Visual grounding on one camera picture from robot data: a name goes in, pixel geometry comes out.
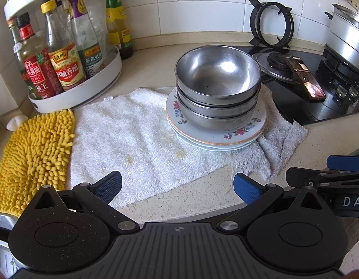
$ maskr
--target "rotating spice rack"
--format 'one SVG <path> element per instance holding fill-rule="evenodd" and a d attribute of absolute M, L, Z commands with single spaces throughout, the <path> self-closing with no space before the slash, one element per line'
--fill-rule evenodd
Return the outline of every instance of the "rotating spice rack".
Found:
<path fill-rule="evenodd" d="M 4 6 L 6 20 L 25 12 L 40 9 L 47 0 L 9 0 Z M 35 100 L 29 96 L 34 108 L 40 113 L 50 113 L 82 106 L 108 90 L 119 78 L 121 58 L 119 50 L 113 46 L 105 58 L 106 67 L 84 83 L 48 99 Z"/>

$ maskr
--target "phone screen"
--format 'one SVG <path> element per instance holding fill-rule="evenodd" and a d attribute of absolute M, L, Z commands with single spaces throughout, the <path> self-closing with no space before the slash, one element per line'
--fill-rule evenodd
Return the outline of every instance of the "phone screen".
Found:
<path fill-rule="evenodd" d="M 301 60 L 301 58 L 296 56 L 284 56 L 284 59 L 293 72 L 294 76 L 305 87 L 306 92 L 309 94 L 310 98 L 325 99 L 327 97 L 315 79 L 314 75 L 310 72 L 310 70 L 308 70 L 307 66 Z"/>

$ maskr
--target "purple bottle label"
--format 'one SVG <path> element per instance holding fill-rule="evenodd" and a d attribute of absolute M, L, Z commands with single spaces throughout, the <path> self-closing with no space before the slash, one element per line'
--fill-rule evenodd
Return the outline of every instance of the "purple bottle label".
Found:
<path fill-rule="evenodd" d="M 84 0 L 69 0 L 71 7 L 71 19 L 81 17 L 88 13 Z"/>

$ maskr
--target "pot handle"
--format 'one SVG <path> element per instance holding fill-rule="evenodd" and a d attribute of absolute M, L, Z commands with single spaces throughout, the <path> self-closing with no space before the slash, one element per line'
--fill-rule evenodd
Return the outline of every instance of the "pot handle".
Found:
<path fill-rule="evenodd" d="M 324 13 L 328 16 L 329 20 L 332 20 L 332 19 L 333 19 L 333 15 L 332 15 L 332 14 L 328 13 L 327 11 L 325 11 Z"/>

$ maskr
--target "sauce bottle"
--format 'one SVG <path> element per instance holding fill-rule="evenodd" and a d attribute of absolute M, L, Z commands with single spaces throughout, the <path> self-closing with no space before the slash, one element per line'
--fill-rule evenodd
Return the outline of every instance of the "sauce bottle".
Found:
<path fill-rule="evenodd" d="M 100 44 L 88 15 L 84 0 L 68 0 L 71 32 L 87 79 L 104 67 Z"/>
<path fill-rule="evenodd" d="M 29 14 L 24 13 L 17 17 L 17 25 L 22 40 L 19 56 L 41 98 L 47 99 L 63 92 L 49 59 L 45 42 L 35 35 Z"/>
<path fill-rule="evenodd" d="M 62 23 L 56 0 L 43 3 L 48 53 L 57 77 L 65 91 L 86 81 L 82 62 L 71 31 Z"/>
<path fill-rule="evenodd" d="M 133 55 L 131 34 L 121 0 L 106 0 L 106 24 L 110 43 L 119 48 L 121 59 Z"/>
<path fill-rule="evenodd" d="M 36 90 L 34 83 L 31 81 L 29 74 L 27 73 L 27 70 L 25 68 L 25 65 L 22 63 L 19 50 L 22 48 L 22 41 L 21 36 L 19 35 L 19 29 L 17 27 L 16 19 L 11 19 L 7 21 L 9 30 L 12 32 L 13 40 L 15 42 L 15 45 L 13 46 L 13 52 L 16 55 L 16 65 L 21 73 L 21 76 L 23 80 L 26 83 L 27 88 L 30 92 L 30 97 L 33 99 L 41 99 L 41 96 L 39 95 L 39 92 Z"/>

